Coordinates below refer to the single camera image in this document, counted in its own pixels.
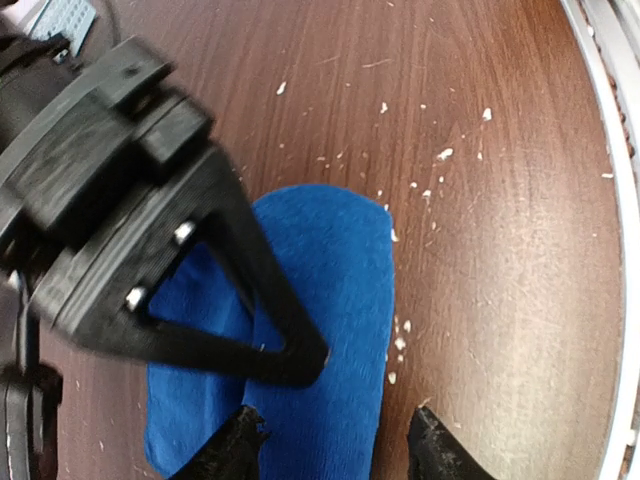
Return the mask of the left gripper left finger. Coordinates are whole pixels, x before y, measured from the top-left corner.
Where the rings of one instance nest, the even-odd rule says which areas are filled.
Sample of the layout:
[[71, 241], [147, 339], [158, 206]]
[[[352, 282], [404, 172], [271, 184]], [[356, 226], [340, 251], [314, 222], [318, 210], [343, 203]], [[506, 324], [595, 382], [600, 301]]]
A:
[[172, 480], [259, 479], [259, 453], [269, 438], [264, 423], [254, 407], [241, 406]]

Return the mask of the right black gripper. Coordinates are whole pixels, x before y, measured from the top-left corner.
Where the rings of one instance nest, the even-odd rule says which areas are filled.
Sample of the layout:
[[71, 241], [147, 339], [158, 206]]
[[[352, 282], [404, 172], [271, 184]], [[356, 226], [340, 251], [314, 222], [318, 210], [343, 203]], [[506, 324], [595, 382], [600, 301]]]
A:
[[172, 64], [132, 37], [75, 69], [62, 35], [1, 39], [1, 256], [80, 250], [136, 183], [166, 183], [212, 118], [166, 84]]

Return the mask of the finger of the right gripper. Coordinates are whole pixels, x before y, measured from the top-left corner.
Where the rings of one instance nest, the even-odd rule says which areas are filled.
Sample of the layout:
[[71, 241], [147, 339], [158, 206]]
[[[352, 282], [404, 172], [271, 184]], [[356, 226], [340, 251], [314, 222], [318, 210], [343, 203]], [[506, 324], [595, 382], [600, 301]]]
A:
[[[199, 245], [244, 310], [267, 315], [280, 349], [260, 350], [150, 312], [160, 286]], [[158, 188], [136, 186], [79, 251], [60, 253], [29, 310], [87, 350], [272, 385], [313, 384], [329, 356], [221, 149], [205, 150]]]

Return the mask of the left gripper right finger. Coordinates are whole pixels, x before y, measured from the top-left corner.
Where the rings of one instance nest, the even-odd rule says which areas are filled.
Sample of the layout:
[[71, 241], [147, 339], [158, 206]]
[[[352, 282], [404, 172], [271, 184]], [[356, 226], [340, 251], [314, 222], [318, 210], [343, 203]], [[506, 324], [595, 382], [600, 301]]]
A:
[[494, 480], [428, 406], [414, 410], [407, 444], [409, 479]]

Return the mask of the light blue plastic basket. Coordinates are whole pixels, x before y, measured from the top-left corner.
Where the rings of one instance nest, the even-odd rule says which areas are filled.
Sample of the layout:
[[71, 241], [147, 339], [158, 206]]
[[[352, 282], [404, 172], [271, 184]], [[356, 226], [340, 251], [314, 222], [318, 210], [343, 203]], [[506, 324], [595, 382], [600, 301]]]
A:
[[96, 16], [96, 9], [88, 1], [50, 0], [36, 14], [27, 32], [38, 40], [61, 34], [70, 42], [70, 54], [77, 56]]

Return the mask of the blue towel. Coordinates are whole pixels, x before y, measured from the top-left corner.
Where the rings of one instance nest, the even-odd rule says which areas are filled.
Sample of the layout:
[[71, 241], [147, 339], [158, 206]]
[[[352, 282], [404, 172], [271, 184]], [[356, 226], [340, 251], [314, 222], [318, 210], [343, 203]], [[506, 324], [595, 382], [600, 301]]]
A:
[[305, 389], [152, 365], [145, 454], [175, 474], [240, 406], [269, 439], [264, 479], [366, 479], [379, 425], [394, 310], [392, 219], [373, 201], [326, 185], [284, 188], [254, 204], [283, 270], [330, 356]]

